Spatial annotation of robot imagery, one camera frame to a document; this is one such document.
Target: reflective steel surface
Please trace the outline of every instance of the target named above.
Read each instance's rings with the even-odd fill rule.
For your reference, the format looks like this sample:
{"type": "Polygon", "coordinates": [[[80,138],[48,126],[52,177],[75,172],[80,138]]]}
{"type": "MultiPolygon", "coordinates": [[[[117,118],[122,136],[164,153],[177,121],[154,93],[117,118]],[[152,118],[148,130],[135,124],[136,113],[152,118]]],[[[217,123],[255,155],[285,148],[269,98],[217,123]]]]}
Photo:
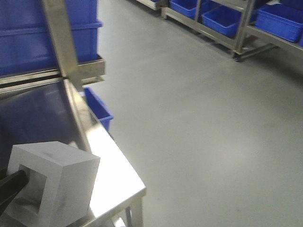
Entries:
{"type": "MultiPolygon", "coordinates": [[[[68,81],[60,81],[1,99],[1,167],[13,144],[60,141],[101,158],[87,216],[69,227],[99,226],[145,195],[145,185],[119,147],[68,81]]],[[[7,215],[0,227],[22,227],[7,215]]]]}

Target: blue plastic bin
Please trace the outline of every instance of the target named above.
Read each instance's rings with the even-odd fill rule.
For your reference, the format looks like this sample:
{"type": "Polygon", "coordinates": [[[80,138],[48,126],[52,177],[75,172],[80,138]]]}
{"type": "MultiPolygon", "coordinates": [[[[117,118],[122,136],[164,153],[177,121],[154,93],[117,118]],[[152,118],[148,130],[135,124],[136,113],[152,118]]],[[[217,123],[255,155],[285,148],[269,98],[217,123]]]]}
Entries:
{"type": "Polygon", "coordinates": [[[302,0],[280,0],[285,6],[289,6],[291,8],[303,11],[303,1],[302,0]]]}
{"type": "Polygon", "coordinates": [[[93,92],[90,87],[85,87],[84,92],[87,104],[91,108],[92,112],[99,119],[103,127],[109,131],[109,124],[114,116],[110,113],[104,102],[93,92]]]}
{"type": "Polygon", "coordinates": [[[171,0],[170,7],[187,17],[194,19],[196,15],[197,0],[171,0]]]}
{"type": "MultiPolygon", "coordinates": [[[[97,22],[98,0],[65,0],[71,24],[97,22]]],[[[0,30],[46,27],[41,0],[0,0],[0,30]]]]}
{"type": "Polygon", "coordinates": [[[226,6],[220,6],[202,14],[202,18],[205,26],[232,38],[237,34],[241,13],[226,6]]]}
{"type": "MultiPolygon", "coordinates": [[[[79,62],[98,58],[98,28],[102,24],[72,25],[72,35],[79,62]]],[[[10,73],[57,66],[46,28],[0,30],[0,78],[10,73]]]]}
{"type": "Polygon", "coordinates": [[[258,11],[256,27],[290,42],[298,42],[303,31],[303,12],[282,4],[258,11]]]}

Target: epoxy floor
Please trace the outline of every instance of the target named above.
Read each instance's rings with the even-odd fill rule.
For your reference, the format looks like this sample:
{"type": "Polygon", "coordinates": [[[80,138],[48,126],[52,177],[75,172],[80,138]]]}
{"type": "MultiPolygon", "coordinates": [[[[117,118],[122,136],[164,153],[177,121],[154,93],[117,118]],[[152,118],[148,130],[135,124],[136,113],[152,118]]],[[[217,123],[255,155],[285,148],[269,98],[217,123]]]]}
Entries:
{"type": "Polygon", "coordinates": [[[135,0],[101,0],[110,132],[145,182],[145,227],[303,226],[302,59],[245,62],[135,0]]]}

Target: white box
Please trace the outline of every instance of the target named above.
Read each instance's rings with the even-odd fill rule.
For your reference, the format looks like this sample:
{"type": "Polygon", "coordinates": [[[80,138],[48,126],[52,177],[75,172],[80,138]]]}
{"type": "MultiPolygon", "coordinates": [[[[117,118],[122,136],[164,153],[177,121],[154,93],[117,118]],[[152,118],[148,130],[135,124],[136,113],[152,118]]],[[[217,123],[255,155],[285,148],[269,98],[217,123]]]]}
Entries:
{"type": "Polygon", "coordinates": [[[28,227],[66,227],[87,214],[99,162],[60,142],[13,146],[8,174],[24,169],[29,183],[5,212],[28,227]]]}

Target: metal shelving unit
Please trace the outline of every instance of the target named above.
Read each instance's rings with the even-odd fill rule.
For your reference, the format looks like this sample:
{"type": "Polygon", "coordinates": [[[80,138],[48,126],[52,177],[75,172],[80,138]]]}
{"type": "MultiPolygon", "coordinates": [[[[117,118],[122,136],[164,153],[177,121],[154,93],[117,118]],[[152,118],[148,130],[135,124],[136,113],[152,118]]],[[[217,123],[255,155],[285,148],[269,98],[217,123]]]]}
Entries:
{"type": "MultiPolygon", "coordinates": [[[[215,2],[221,4],[221,5],[224,5],[224,6],[227,6],[227,7],[230,7],[234,10],[237,10],[239,12],[242,13],[242,16],[241,16],[241,22],[240,22],[240,27],[241,27],[241,24],[243,24],[243,21],[246,21],[247,18],[250,16],[247,14],[247,8],[248,8],[248,1],[246,0],[214,0],[215,2]]],[[[230,50],[234,50],[237,43],[238,43],[238,39],[240,37],[242,37],[241,33],[242,33],[242,30],[239,29],[238,30],[238,33],[236,35],[236,37],[234,39],[231,39],[231,38],[228,38],[206,26],[204,26],[200,21],[199,21],[199,18],[200,18],[200,9],[201,9],[201,4],[202,4],[202,1],[201,0],[198,0],[197,1],[197,11],[196,11],[196,17],[195,19],[190,19],[176,11],[174,11],[173,9],[169,8],[169,7],[163,7],[162,8],[162,17],[164,19],[168,17],[171,17],[173,19],[175,19],[176,21],[192,28],[193,30],[213,39],[214,41],[220,43],[221,45],[229,48],[230,50]]]]}
{"type": "MultiPolygon", "coordinates": [[[[256,0],[248,0],[248,3],[250,5],[254,5],[256,0]]],[[[272,35],[268,32],[262,31],[252,25],[249,24],[249,19],[250,17],[244,21],[243,27],[242,27],[242,36],[246,36],[246,35],[253,35],[257,38],[259,38],[260,40],[269,43],[269,45],[272,46],[278,46],[282,49],[285,49],[286,51],[299,56],[301,58],[303,58],[303,47],[299,46],[296,43],[292,43],[289,42],[285,39],[282,39],[280,37],[277,37],[275,35],[272,35]]],[[[241,58],[242,57],[242,51],[243,51],[243,40],[240,39],[237,43],[236,49],[235,49],[235,55],[234,58],[241,58]]]]}
{"type": "MultiPolygon", "coordinates": [[[[18,143],[33,143],[45,142],[45,139],[53,141],[55,136],[57,141],[99,156],[102,163],[98,167],[88,213],[69,226],[101,226],[108,219],[111,219],[115,226],[122,226],[123,221],[118,213],[125,211],[128,226],[142,227],[142,197],[146,194],[146,187],[85,102],[83,84],[102,80],[105,61],[99,57],[96,61],[78,62],[65,0],[41,2],[59,68],[10,74],[0,79],[0,113],[9,109],[6,105],[11,105],[15,107],[13,113],[20,112],[23,116],[15,119],[15,114],[8,114],[8,122],[3,120],[9,128],[7,131],[10,132],[8,136],[11,138],[5,141],[1,138],[1,142],[5,143],[1,145],[8,148],[6,152],[10,152],[9,146],[16,143],[11,139],[20,139],[18,143]],[[24,100],[27,107],[20,108],[24,100]],[[57,105],[60,106],[60,111],[55,108],[57,105]],[[47,120],[49,117],[45,112],[50,113],[51,120],[47,120]],[[19,122],[33,115],[37,120],[43,119],[37,122],[38,128],[44,133],[41,133],[41,130],[35,131],[37,134],[43,134],[43,139],[35,136],[35,133],[25,133],[27,128],[20,128],[19,122]],[[21,134],[26,135],[25,138],[22,138],[18,131],[10,129],[12,124],[17,127],[11,128],[21,130],[21,134]],[[49,130],[54,125],[58,128],[55,133],[49,130]]],[[[0,226],[25,227],[6,214],[1,216],[0,226]]]]}
{"type": "Polygon", "coordinates": [[[192,28],[193,30],[207,36],[208,38],[218,42],[219,44],[229,48],[234,52],[234,59],[239,61],[242,57],[247,57],[254,55],[259,52],[263,52],[269,49],[272,49],[274,45],[267,44],[265,46],[261,46],[258,48],[254,48],[251,50],[243,49],[244,46],[248,45],[250,42],[254,41],[256,38],[255,34],[249,33],[248,25],[250,24],[250,17],[253,12],[253,8],[255,5],[255,0],[212,0],[221,5],[227,6],[231,9],[237,10],[241,12],[241,19],[239,24],[239,29],[236,36],[231,39],[228,38],[206,26],[204,26],[200,21],[200,9],[201,9],[201,0],[197,1],[195,19],[188,18],[169,7],[163,7],[161,14],[164,19],[168,17],[173,18],[174,20],[192,28]]]}
{"type": "Polygon", "coordinates": [[[157,2],[153,2],[151,0],[137,0],[137,1],[153,10],[158,10],[161,7],[167,6],[168,3],[168,0],[159,0],[157,2]]]}

